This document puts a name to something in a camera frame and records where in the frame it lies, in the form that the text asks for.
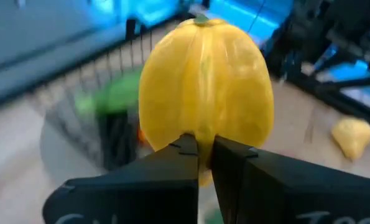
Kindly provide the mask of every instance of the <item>orange object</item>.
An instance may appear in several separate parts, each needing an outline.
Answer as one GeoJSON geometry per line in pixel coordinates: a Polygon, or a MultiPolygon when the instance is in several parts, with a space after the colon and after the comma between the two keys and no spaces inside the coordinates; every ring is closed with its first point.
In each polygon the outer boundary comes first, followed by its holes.
{"type": "Polygon", "coordinates": [[[146,141],[146,138],[145,138],[145,135],[144,133],[142,132],[141,128],[138,127],[137,129],[137,138],[138,140],[141,142],[142,145],[146,145],[147,144],[147,141],[146,141]]]}

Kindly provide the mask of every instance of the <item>wire basket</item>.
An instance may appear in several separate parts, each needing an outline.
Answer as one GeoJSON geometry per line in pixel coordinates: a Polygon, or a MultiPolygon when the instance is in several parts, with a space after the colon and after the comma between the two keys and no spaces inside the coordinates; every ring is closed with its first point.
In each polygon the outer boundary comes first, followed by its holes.
{"type": "Polygon", "coordinates": [[[154,45],[190,16],[181,13],[150,30],[142,27],[140,35],[134,34],[136,21],[128,20],[123,44],[94,55],[35,89],[31,94],[32,102],[50,124],[97,166],[113,170],[133,161],[145,153],[137,146],[137,108],[85,118],[75,109],[75,97],[100,90],[126,71],[143,66],[154,45]]]}

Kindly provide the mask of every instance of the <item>yellow bell pepper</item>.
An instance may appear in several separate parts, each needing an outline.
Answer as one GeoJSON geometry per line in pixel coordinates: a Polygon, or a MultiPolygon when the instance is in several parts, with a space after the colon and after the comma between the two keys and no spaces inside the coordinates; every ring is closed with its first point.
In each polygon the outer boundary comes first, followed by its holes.
{"type": "Polygon", "coordinates": [[[200,183],[216,135],[261,146],[274,122],[264,57],[247,33],[221,19],[189,19],[151,52],[139,87],[141,129],[154,150],[192,133],[200,150],[200,183]]]}

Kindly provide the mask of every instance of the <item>green object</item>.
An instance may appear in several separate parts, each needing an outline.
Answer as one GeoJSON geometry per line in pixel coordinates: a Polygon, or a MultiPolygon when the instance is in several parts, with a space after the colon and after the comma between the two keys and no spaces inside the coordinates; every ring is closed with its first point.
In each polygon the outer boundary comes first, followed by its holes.
{"type": "Polygon", "coordinates": [[[103,89],[75,99],[79,114],[112,114],[136,106],[139,96],[139,80],[142,67],[126,70],[103,89]]]}
{"type": "Polygon", "coordinates": [[[195,18],[195,24],[197,24],[197,25],[204,25],[204,24],[206,24],[208,22],[208,20],[209,19],[205,15],[199,14],[195,18]]]}

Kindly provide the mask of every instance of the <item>yellow sponge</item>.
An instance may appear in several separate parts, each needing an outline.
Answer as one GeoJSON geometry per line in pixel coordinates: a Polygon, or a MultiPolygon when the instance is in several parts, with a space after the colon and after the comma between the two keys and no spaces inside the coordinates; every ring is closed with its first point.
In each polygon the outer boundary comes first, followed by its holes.
{"type": "Polygon", "coordinates": [[[370,124],[358,118],[343,118],[333,126],[331,134],[344,155],[355,161],[370,143],[370,124]]]}

